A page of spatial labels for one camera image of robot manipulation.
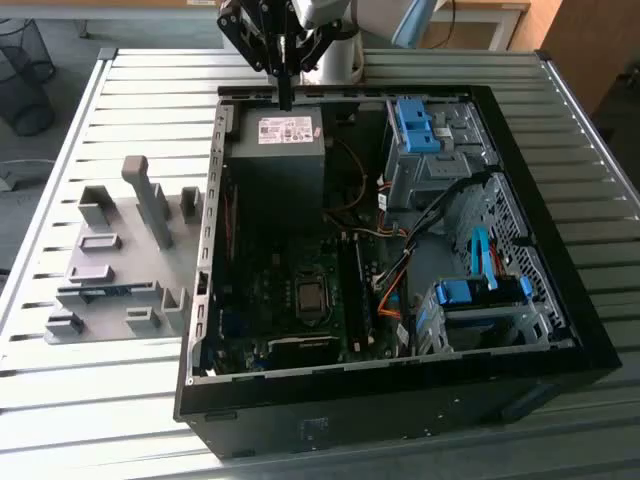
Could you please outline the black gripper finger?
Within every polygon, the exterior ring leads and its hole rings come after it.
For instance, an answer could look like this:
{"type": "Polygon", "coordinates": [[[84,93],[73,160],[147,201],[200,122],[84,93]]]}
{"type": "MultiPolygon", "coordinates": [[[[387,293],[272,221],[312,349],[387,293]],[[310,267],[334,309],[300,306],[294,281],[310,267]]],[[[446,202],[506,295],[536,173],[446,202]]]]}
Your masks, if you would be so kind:
{"type": "Polygon", "coordinates": [[[301,72],[311,71],[330,44],[341,33],[342,21],[334,20],[321,25],[310,37],[299,41],[303,32],[298,21],[286,25],[285,29],[285,110],[292,109],[295,99],[293,80],[301,72]]]}
{"type": "Polygon", "coordinates": [[[276,50],[275,38],[249,22],[246,16],[250,13],[261,19],[262,10],[258,1],[249,1],[248,9],[244,8],[241,1],[223,1],[217,25],[253,70],[264,71],[269,76],[277,92],[279,109],[285,111],[286,78],[281,76],[283,66],[280,54],[276,50]]]}

